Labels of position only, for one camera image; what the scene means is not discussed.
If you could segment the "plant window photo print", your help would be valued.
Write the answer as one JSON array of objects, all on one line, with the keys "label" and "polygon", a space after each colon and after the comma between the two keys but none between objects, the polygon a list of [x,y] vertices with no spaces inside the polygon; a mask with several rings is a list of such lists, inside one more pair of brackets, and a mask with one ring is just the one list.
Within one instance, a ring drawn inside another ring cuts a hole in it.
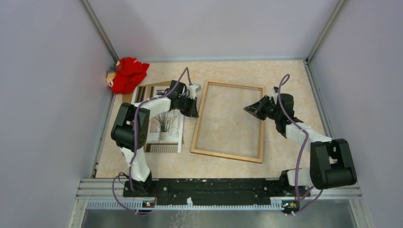
[{"label": "plant window photo print", "polygon": [[144,151],[150,153],[180,153],[182,151],[184,116],[179,110],[158,114],[149,121]]}]

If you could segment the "wooden picture frame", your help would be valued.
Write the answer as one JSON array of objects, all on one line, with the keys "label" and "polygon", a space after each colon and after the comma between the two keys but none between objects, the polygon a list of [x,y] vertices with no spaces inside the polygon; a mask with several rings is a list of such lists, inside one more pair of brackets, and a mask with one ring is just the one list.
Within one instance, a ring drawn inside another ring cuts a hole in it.
[{"label": "wooden picture frame", "polygon": [[244,111],[244,107],[265,93],[261,86],[206,81],[191,152],[262,164],[264,122]]}]

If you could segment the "brown cardboard backing board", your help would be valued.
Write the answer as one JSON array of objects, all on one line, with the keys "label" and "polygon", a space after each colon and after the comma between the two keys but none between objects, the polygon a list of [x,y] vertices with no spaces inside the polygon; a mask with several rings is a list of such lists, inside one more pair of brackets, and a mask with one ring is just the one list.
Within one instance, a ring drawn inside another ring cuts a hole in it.
[{"label": "brown cardboard backing board", "polygon": [[158,92],[163,92],[165,89],[169,88],[171,81],[158,82],[147,85],[139,85],[130,94],[122,95],[123,103],[140,103],[148,98],[156,96]]}]

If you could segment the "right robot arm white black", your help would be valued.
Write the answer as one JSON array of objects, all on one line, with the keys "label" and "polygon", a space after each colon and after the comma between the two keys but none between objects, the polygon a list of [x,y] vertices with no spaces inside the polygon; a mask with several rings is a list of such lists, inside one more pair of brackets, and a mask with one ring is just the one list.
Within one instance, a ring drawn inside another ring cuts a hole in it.
[{"label": "right robot arm white black", "polygon": [[297,157],[295,168],[284,170],[278,183],[279,191],[291,196],[299,186],[325,190],[352,186],[357,183],[357,174],[350,147],[345,139],[332,139],[317,133],[295,116],[294,97],[290,94],[264,96],[244,111],[259,120],[271,119],[276,130],[286,139],[297,142],[300,151],[310,154],[309,167],[300,166]]}]

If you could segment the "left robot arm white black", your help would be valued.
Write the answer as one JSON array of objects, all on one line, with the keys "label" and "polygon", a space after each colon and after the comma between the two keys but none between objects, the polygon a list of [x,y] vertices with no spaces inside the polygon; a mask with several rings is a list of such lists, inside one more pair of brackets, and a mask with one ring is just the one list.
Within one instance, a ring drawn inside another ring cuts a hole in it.
[{"label": "left robot arm white black", "polygon": [[170,87],[140,103],[122,103],[119,107],[111,138],[124,154],[128,167],[127,193],[147,196],[152,192],[152,173],[146,163],[144,144],[149,133],[149,122],[171,110],[179,110],[187,117],[199,116],[196,94],[201,90],[198,84],[186,85],[171,81]]}]

